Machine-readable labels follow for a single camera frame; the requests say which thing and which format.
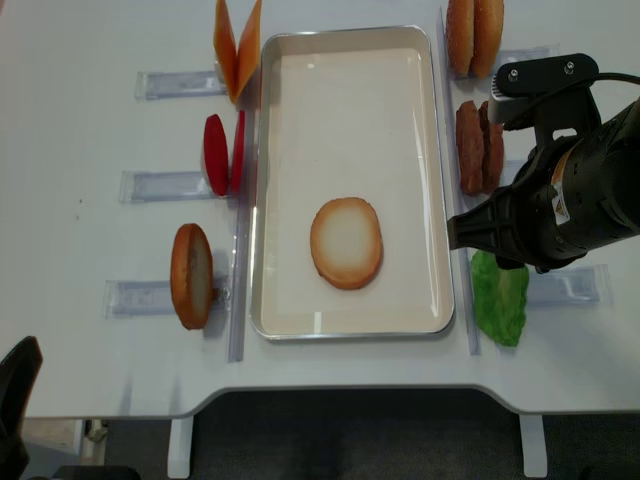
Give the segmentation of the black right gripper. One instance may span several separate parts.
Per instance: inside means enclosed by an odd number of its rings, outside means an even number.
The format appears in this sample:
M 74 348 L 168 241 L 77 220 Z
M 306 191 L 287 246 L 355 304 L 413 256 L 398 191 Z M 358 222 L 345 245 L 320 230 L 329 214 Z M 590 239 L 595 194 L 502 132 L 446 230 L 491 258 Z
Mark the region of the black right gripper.
M 524 188 L 517 202 L 520 237 L 539 270 L 561 268 L 608 242 L 602 154 L 576 136 L 536 148 L 514 182 Z M 499 265 L 517 265 L 511 187 L 499 187 L 470 211 L 447 221 L 449 248 L 474 248 Z

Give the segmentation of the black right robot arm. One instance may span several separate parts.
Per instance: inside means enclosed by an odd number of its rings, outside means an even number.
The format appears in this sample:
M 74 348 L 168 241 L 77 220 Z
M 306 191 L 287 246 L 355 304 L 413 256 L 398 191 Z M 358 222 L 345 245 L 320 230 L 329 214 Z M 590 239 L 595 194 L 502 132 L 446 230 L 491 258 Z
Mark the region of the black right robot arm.
M 561 268 L 639 234 L 639 102 L 555 154 L 517 203 L 524 251 L 503 265 Z

